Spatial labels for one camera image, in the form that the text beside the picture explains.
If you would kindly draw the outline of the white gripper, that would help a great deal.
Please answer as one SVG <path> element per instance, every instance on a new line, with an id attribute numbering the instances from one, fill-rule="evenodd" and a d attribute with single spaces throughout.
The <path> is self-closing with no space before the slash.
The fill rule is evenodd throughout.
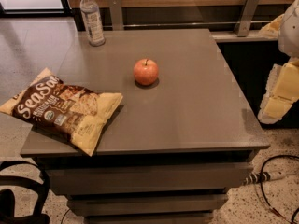
<path id="1" fill-rule="evenodd" d="M 278 37 L 278 49 L 290 57 L 299 57 L 299 0 L 294 0 L 281 14 L 263 26 L 262 37 Z M 269 72 L 266 92 L 260 104 L 258 120 L 274 124 L 288 113 L 299 100 L 299 60 L 290 59 L 283 65 L 274 64 Z"/>

